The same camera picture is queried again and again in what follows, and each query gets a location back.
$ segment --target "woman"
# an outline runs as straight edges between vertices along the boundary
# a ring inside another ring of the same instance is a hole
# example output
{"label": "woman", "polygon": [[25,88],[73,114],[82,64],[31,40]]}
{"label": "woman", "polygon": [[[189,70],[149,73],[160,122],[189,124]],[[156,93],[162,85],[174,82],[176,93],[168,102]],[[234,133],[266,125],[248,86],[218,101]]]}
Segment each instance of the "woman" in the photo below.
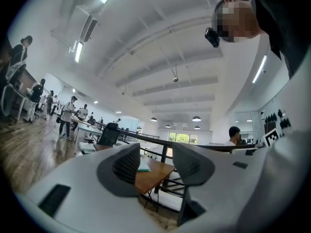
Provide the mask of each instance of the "woman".
{"label": "woman", "polygon": [[35,114],[35,106],[38,104],[40,100],[40,96],[42,95],[43,89],[44,89],[45,79],[42,79],[40,84],[37,84],[32,89],[32,95],[30,97],[29,105],[28,105],[28,112],[27,117],[23,119],[24,122],[30,122],[32,123],[34,120],[34,114]]}

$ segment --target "person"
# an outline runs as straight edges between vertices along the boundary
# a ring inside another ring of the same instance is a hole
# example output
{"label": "person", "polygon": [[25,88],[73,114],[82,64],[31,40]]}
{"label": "person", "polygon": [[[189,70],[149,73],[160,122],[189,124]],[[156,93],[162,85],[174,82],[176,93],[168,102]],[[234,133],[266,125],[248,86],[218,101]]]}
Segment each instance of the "person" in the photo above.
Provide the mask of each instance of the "person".
{"label": "person", "polygon": [[[79,110],[79,115],[78,115],[78,119],[80,121],[83,121],[84,119],[86,119],[88,115],[88,110],[87,110],[87,104],[84,105],[84,108]],[[74,127],[71,130],[75,130],[78,126],[77,122],[73,122]]]}
{"label": "person", "polygon": [[53,105],[53,109],[52,109],[52,111],[51,111],[51,113],[50,113],[51,116],[54,115],[54,111],[55,111],[55,109],[56,109],[56,107],[57,107],[57,105],[58,105],[58,98],[57,98],[57,95],[55,95],[55,96],[53,97],[52,105]]}
{"label": "person", "polygon": [[54,96],[54,91],[51,90],[50,94],[47,97],[47,104],[48,104],[48,109],[47,109],[47,113],[50,115],[51,114],[51,110],[52,110],[52,104],[53,104],[53,96]]}
{"label": "person", "polygon": [[283,53],[291,78],[310,47],[310,30],[303,8],[309,0],[221,0],[215,7],[212,28],[227,42],[267,33],[271,51],[281,59]]}
{"label": "person", "polygon": [[59,138],[63,138],[62,131],[64,124],[66,124],[66,133],[67,133],[67,140],[71,140],[70,137],[70,122],[71,122],[71,114],[74,113],[74,105],[73,103],[76,102],[78,99],[75,96],[71,97],[70,102],[66,103],[63,112],[61,115],[61,122],[59,126]]}
{"label": "person", "polygon": [[51,102],[51,98],[53,97],[53,94],[52,94],[53,91],[50,91],[50,93],[47,95],[47,96],[43,96],[46,100],[44,102],[44,110],[43,110],[43,113],[42,113],[42,117],[47,120],[48,119],[48,108],[49,108],[49,105],[48,103]]}
{"label": "person", "polygon": [[24,122],[30,122],[30,123],[33,122],[34,115],[35,115],[35,106],[40,101],[40,96],[43,93],[44,84],[45,84],[45,79],[42,79],[40,81],[40,84],[37,84],[35,87],[32,88],[33,93],[30,96],[27,116],[26,118],[23,119]]}
{"label": "person", "polygon": [[225,146],[235,146],[240,139],[240,129],[238,127],[231,127],[229,129],[230,140],[225,143]]}
{"label": "person", "polygon": [[94,113],[92,112],[91,115],[88,117],[87,122],[91,123],[91,121],[93,121],[93,118],[94,118]]}
{"label": "person", "polygon": [[[0,94],[2,95],[4,87],[7,85],[6,81],[6,73],[10,66],[13,66],[14,64],[24,61],[27,58],[27,50],[28,47],[33,42],[33,38],[29,35],[25,38],[22,38],[20,40],[21,44],[17,44],[10,52],[9,56],[11,58],[10,62],[7,63],[3,69],[0,72]],[[16,80],[20,80],[24,73],[25,67],[19,68],[14,76],[11,78],[10,83],[15,83]]]}

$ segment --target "office chair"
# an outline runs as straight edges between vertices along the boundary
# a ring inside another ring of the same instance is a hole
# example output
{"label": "office chair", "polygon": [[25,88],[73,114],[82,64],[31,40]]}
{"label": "office chair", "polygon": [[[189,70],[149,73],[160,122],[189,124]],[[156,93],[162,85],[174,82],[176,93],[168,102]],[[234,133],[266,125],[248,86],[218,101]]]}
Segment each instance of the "office chair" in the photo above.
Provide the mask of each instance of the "office chair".
{"label": "office chair", "polygon": [[117,123],[108,123],[105,127],[102,137],[99,140],[99,145],[112,146],[117,142],[120,131]]}

